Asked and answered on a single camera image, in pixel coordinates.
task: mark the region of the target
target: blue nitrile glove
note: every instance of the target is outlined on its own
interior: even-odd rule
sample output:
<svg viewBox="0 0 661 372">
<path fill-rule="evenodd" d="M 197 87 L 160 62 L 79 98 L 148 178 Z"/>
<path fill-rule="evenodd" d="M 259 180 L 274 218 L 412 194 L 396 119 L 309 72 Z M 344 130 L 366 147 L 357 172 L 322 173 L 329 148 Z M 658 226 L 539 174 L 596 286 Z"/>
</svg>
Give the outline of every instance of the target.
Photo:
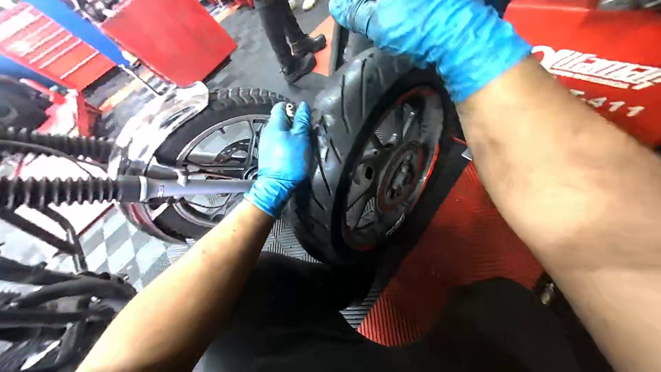
<svg viewBox="0 0 661 372">
<path fill-rule="evenodd" d="M 312 156 L 310 108 L 302 102 L 293 125 L 278 103 L 259 138 L 257 180 L 243 198 L 278 218 L 293 190 L 307 177 Z"/>
<path fill-rule="evenodd" d="M 436 65 L 454 101 L 464 101 L 530 54 L 512 25 L 481 0 L 330 0 L 342 26 L 374 44 Z"/>
</svg>

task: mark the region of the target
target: wire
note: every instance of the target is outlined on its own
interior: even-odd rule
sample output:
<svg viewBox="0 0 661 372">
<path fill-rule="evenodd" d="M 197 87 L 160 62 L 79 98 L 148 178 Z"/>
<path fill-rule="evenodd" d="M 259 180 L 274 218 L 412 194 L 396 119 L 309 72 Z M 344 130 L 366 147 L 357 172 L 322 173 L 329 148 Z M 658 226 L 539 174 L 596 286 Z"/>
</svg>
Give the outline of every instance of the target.
<svg viewBox="0 0 661 372">
<path fill-rule="evenodd" d="M 94 163 L 94 162 L 88 162 L 87 160 L 78 159 L 74 156 L 71 156 L 71 155 L 66 154 L 62 151 L 55 150 L 54 148 L 50 148 L 50 147 L 47 147 L 47 146 L 42 146 L 42 145 L 37 145 L 37 144 L 27 144 L 27 143 L 20 142 L 20 141 L 0 140 L 0 145 L 3 145 L 3 144 L 8 145 L 8 146 L 31 148 L 33 150 L 38 150 L 39 152 L 43 152 L 45 154 L 51 154 L 51 155 L 59 156 L 61 158 L 65 158 L 65 159 L 70 160 L 71 162 L 73 162 L 78 168 L 82 169 L 91 178 L 94 178 L 94 175 L 90 171 L 88 171 L 87 169 L 82 167 L 79 163 L 93 165 L 95 167 L 98 167 L 98 168 L 102 169 L 103 171 L 106 171 L 106 168 L 101 164 L 97 164 L 97 163 Z"/>
</svg>

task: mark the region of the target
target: black tire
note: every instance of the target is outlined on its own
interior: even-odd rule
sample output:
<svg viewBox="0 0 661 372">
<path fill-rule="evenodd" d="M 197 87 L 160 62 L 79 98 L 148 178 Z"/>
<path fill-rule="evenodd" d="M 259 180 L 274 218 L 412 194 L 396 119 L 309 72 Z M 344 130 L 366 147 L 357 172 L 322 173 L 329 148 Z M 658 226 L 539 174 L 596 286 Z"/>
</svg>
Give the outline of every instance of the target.
<svg viewBox="0 0 661 372">
<path fill-rule="evenodd" d="M 213 89 L 209 94 L 209 105 L 177 128 L 158 148 L 155 156 L 163 164 L 174 165 L 184 147 L 207 128 L 236 116 L 267 115 L 278 102 L 289 102 L 289 99 L 265 89 Z M 173 206 L 167 207 L 154 224 L 180 240 L 198 239 L 210 230 L 185 219 Z"/>
<path fill-rule="evenodd" d="M 434 70 L 419 70 L 408 58 L 394 57 L 371 48 L 335 73 L 335 82 L 317 95 L 312 120 L 318 143 L 328 146 L 310 183 L 302 185 L 290 203 L 294 233 L 315 259 L 333 265 L 353 265 L 376 253 L 352 249 L 342 235 L 342 213 L 355 161 L 382 114 L 402 95 L 427 86 L 442 98 L 445 112 L 442 138 L 458 119 L 443 83 Z M 439 172 L 436 162 L 430 178 Z"/>
<path fill-rule="evenodd" d="M 0 77 L 0 125 L 33 130 L 43 124 L 51 103 L 29 86 Z"/>
</svg>

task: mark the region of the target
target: black boot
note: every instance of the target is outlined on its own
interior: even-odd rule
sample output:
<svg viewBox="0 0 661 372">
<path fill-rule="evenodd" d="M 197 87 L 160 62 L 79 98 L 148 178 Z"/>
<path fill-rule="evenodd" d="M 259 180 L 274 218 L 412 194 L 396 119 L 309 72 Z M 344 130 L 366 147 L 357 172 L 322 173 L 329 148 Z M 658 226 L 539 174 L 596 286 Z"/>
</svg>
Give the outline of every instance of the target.
<svg viewBox="0 0 661 372">
<path fill-rule="evenodd" d="M 292 52 L 294 56 L 303 56 L 306 53 L 317 53 L 326 48 L 326 36 L 319 35 L 314 38 L 305 36 L 301 41 L 292 42 Z"/>
<path fill-rule="evenodd" d="M 312 53 L 308 53 L 303 57 L 293 56 L 287 66 L 282 68 L 282 73 L 285 75 L 287 83 L 291 84 L 310 73 L 316 65 L 317 60 Z"/>
</svg>

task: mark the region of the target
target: shoe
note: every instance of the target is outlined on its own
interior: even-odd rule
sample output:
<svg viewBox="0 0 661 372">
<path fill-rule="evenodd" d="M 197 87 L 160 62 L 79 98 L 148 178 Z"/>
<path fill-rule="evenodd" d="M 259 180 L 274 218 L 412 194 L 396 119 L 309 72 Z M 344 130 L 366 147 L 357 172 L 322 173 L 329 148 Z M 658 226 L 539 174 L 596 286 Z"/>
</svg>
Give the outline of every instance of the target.
<svg viewBox="0 0 661 372">
<path fill-rule="evenodd" d="M 307 53 L 317 53 L 323 48 L 326 48 L 326 36 L 324 35 L 314 38 L 306 35 L 303 40 L 292 43 L 292 53 L 297 57 L 304 56 Z"/>
<path fill-rule="evenodd" d="M 295 56 L 292 57 L 292 62 L 290 65 L 286 68 L 283 68 L 281 72 L 285 75 L 287 84 L 291 84 L 312 72 L 316 65 L 317 60 L 315 59 L 315 55 L 308 53 L 302 58 Z"/>
<path fill-rule="evenodd" d="M 307 12 L 308 10 L 312 9 L 316 3 L 317 0 L 303 0 L 303 10 Z"/>
</svg>

